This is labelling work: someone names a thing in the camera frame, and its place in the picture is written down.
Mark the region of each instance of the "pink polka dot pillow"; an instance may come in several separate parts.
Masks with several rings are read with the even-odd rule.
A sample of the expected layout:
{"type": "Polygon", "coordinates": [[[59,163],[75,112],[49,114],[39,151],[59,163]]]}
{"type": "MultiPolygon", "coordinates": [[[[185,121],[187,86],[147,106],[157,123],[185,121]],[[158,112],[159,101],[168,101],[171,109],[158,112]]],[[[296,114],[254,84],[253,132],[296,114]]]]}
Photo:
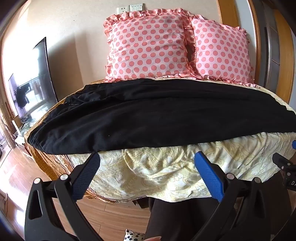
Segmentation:
{"type": "Polygon", "coordinates": [[[110,46],[107,76],[113,82],[145,77],[194,77],[187,60],[180,8],[125,12],[104,23],[110,46]]]}
{"type": "Polygon", "coordinates": [[[244,29],[201,19],[200,15],[198,18],[191,18],[191,23],[195,53],[190,64],[196,69],[196,74],[227,82],[246,85],[253,83],[244,29]]]}

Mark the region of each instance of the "electrical outlet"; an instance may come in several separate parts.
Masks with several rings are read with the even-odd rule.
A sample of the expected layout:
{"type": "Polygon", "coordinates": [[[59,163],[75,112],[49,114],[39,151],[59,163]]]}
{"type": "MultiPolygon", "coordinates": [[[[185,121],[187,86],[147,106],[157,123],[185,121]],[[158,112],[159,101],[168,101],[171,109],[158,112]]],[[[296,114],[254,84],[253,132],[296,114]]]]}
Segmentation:
{"type": "Polygon", "coordinates": [[[131,12],[133,12],[133,11],[143,11],[143,10],[144,10],[143,3],[130,5],[130,11],[131,12]]]}
{"type": "Polygon", "coordinates": [[[129,5],[117,8],[117,14],[121,14],[121,13],[124,13],[124,12],[130,12],[129,5]]]}

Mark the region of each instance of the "flat screen tv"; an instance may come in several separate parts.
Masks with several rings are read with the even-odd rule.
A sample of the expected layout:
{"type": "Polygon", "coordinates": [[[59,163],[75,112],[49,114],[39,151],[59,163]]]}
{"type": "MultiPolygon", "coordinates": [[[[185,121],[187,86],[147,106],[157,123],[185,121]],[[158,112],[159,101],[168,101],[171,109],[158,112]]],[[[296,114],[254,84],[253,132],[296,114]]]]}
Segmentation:
{"type": "Polygon", "coordinates": [[[50,78],[46,38],[26,56],[26,61],[27,67],[13,74],[8,83],[21,121],[35,122],[58,102],[50,78]]]}

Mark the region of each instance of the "blue textured pad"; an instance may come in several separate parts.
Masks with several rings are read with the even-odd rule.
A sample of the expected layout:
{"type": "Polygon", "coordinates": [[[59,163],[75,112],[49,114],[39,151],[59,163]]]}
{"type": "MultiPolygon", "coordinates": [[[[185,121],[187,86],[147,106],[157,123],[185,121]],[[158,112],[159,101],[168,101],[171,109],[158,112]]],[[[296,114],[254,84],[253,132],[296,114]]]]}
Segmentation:
{"type": "Polygon", "coordinates": [[[292,148],[293,148],[293,149],[296,149],[296,140],[294,140],[294,141],[292,142],[292,148]]]}
{"type": "Polygon", "coordinates": [[[94,178],[97,170],[100,167],[100,155],[95,153],[93,156],[90,156],[89,163],[84,167],[82,173],[75,181],[73,185],[72,199],[74,201],[80,200],[83,198],[89,184],[94,178]]]}
{"type": "Polygon", "coordinates": [[[194,164],[200,173],[200,176],[204,180],[210,194],[213,198],[221,202],[224,197],[223,184],[219,177],[215,174],[211,168],[211,163],[202,151],[199,151],[194,156],[194,164]]]}

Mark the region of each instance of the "fingernail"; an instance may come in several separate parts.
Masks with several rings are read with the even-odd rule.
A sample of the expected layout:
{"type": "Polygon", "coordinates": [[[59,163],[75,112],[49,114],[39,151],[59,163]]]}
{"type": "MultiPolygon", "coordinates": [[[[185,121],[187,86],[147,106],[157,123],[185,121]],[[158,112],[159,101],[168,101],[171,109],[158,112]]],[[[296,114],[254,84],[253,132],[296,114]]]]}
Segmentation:
{"type": "Polygon", "coordinates": [[[146,239],[145,241],[154,240],[154,239],[161,239],[161,236],[157,236],[157,237],[149,238],[149,239],[146,239]]]}

